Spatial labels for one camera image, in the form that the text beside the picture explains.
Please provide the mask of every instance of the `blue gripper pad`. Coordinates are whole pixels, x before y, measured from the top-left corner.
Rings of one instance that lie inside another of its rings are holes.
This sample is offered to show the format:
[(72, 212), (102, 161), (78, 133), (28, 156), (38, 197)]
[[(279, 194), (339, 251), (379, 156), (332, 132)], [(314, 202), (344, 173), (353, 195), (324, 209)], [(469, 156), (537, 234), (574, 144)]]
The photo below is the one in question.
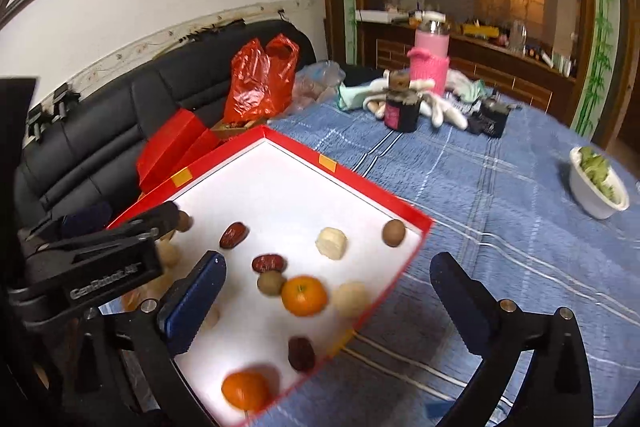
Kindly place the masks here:
[(209, 250), (187, 277), (169, 289), (157, 321), (172, 357), (189, 349), (225, 279), (224, 256)]

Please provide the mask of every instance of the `red plastic bag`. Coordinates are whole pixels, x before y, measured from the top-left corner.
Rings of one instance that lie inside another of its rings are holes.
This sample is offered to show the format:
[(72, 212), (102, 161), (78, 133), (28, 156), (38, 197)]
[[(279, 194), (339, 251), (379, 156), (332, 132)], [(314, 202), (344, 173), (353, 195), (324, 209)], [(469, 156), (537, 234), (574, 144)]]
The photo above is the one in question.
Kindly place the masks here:
[(231, 90), (223, 121), (271, 118), (289, 107), (299, 50), (283, 34), (265, 49), (258, 39), (247, 42), (231, 60)]
[(138, 157), (140, 190), (148, 194), (219, 144), (213, 131), (191, 111), (178, 110), (151, 137)]

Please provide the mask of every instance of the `green vegetable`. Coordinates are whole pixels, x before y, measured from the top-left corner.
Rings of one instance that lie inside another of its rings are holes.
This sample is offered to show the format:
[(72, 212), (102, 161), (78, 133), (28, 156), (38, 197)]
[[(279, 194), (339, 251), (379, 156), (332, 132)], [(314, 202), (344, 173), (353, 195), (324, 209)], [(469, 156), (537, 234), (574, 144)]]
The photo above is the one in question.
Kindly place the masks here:
[(580, 147), (580, 155), (582, 156), (580, 169), (584, 171), (591, 183), (607, 200), (615, 204), (620, 203), (613, 187), (605, 183), (609, 175), (609, 161), (604, 156), (594, 153), (591, 147)]

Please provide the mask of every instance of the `bowl of lettuce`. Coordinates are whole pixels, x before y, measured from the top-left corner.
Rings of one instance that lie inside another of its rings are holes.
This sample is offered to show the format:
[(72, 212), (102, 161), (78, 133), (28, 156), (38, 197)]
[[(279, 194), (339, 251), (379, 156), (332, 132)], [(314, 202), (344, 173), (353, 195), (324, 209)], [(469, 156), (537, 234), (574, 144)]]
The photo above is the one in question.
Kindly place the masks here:
[(625, 185), (609, 161), (591, 147), (575, 147), (569, 153), (571, 172), (569, 186), (574, 198), (588, 214), (607, 219), (629, 207)]

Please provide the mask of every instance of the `white tray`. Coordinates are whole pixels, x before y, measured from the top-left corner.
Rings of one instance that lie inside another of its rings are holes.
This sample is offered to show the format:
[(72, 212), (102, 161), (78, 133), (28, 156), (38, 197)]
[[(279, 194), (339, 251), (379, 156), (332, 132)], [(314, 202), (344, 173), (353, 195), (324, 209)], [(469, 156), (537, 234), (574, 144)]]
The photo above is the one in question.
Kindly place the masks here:
[[(215, 302), (219, 322), (213, 327), (205, 323), (188, 352), (175, 357), (194, 393), (223, 427), (245, 420), (244, 413), (222, 395), (226, 375), (268, 367), (263, 374), (274, 396), (299, 383), (305, 375), (287, 361), (289, 337), (307, 336), (319, 361), (334, 353), (348, 339), (354, 321), (338, 316), (331, 304), (332, 292), (344, 282), (357, 280), (366, 284), (374, 299), (382, 299), (417, 253), (431, 225), (428, 217), (388, 192), (265, 127), (204, 156), (173, 180), (118, 220), (167, 199), (193, 217), (191, 230), (172, 238), (182, 252), (173, 270), (176, 279), (186, 276), (207, 250), (220, 251), (220, 236), (232, 222), (242, 221), (250, 229), (240, 245), (221, 251), (227, 276)], [(181, 183), (188, 184), (178, 188)], [(389, 219), (402, 219), (408, 228), (398, 248), (386, 246), (381, 239)], [(316, 248), (316, 237), (324, 227), (346, 234), (348, 248), (342, 260), (332, 261)], [(280, 298), (262, 295), (251, 263), (263, 253), (278, 253), (286, 259), (288, 279), (312, 275), (321, 280), (330, 298), (327, 308), (314, 317), (295, 317)], [(355, 322), (364, 320), (373, 307)]]

